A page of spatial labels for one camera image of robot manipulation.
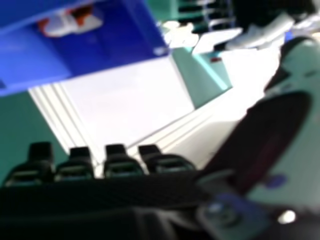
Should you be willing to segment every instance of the white panel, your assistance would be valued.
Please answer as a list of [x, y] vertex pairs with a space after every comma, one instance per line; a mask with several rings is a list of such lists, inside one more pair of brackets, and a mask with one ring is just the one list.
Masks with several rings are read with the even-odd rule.
[[168, 57], [78, 77], [61, 84], [92, 140], [127, 146], [194, 110]]

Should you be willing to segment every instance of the blue plastic container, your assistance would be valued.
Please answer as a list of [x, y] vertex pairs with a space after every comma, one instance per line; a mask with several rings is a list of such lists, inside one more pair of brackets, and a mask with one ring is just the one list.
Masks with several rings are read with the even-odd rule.
[[[12, 22], [0, 16], [0, 96], [169, 54], [144, 0], [97, 2], [95, 6], [103, 12], [104, 25], [61, 38], [43, 36], [34, 23], [50, 16], [53, 10], [84, 1], [10, 1], [23, 2], [25, 7], [24, 2], [41, 2], [42, 7], [31, 7], [29, 14], [23, 12]], [[3, 5], [14, 10], [9, 2]]]

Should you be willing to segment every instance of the object inside blue bin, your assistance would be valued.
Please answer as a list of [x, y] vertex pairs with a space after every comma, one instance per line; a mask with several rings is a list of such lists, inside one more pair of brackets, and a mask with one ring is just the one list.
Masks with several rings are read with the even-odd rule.
[[0, 35], [0, 96], [169, 54], [144, 0], [95, 6], [104, 24], [90, 32], [48, 38], [34, 23]]

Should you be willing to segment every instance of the blue tray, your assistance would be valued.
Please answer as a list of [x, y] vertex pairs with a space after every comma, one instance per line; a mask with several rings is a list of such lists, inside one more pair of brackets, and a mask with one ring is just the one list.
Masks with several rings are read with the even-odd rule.
[[30, 6], [37, 7], [29, 6], [29, 14], [20, 17], [0, 14], [0, 96], [169, 54], [144, 0], [97, 2], [104, 25], [61, 38], [44, 37], [35, 21], [84, 1], [8, 0], [0, 6], [12, 11], [11, 2], [22, 2], [26, 8], [25, 2], [32, 2]]

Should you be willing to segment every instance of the blue bin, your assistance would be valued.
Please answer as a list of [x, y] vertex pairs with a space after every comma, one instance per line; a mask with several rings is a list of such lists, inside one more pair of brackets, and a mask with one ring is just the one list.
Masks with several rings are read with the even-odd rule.
[[[52, 1], [64, 8], [84, 2], [45, 2]], [[51, 11], [45, 6], [41, 10], [47, 16], [58, 9], [57, 4], [49, 5]], [[95, 6], [103, 12], [102, 27], [61, 38], [47, 38], [38, 31], [35, 22], [44, 13], [24, 13], [24, 18], [14, 19], [18, 22], [0, 17], [0, 96], [169, 54], [144, 0], [106, 0]]]

